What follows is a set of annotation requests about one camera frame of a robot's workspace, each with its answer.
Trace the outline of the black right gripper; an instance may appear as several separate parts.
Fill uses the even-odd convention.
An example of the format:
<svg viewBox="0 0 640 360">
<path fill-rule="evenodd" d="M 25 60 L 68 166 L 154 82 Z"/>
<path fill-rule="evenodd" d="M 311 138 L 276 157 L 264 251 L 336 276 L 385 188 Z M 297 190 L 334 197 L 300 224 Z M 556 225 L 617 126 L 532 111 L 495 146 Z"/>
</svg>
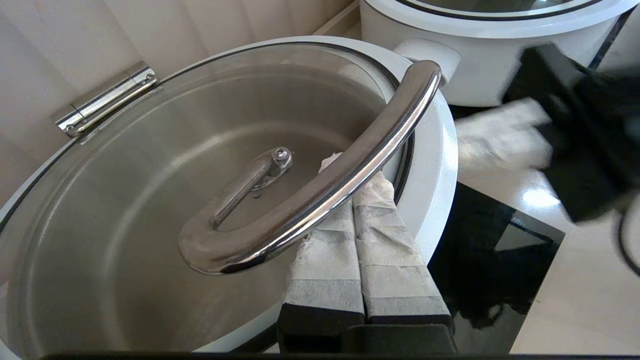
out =
<svg viewBox="0 0 640 360">
<path fill-rule="evenodd" d="M 524 48 L 502 100 L 508 103 L 460 119 L 460 172 L 544 169 L 574 223 L 633 203 L 640 187 L 638 63 L 596 71 L 551 43 Z"/>
</svg>

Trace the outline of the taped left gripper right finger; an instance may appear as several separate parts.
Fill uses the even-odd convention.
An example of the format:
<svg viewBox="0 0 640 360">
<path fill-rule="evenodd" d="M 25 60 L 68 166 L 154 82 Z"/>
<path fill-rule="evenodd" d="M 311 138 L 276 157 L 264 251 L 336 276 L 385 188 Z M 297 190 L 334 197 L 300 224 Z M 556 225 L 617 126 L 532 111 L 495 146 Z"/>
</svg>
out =
<svg viewBox="0 0 640 360">
<path fill-rule="evenodd" d="M 375 174 L 352 198 L 366 322 L 443 325 L 454 321 L 394 202 L 393 184 Z"/>
</svg>

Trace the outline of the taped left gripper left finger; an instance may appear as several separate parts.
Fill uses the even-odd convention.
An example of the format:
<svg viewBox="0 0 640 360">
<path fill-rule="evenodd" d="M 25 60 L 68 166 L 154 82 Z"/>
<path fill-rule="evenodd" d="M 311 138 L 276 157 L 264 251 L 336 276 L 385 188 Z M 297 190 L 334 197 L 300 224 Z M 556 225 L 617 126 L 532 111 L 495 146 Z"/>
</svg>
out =
<svg viewBox="0 0 640 360">
<path fill-rule="evenodd" d="M 365 322 L 353 202 L 318 223 L 297 249 L 278 316 L 282 351 L 339 351 L 341 335 Z"/>
</svg>

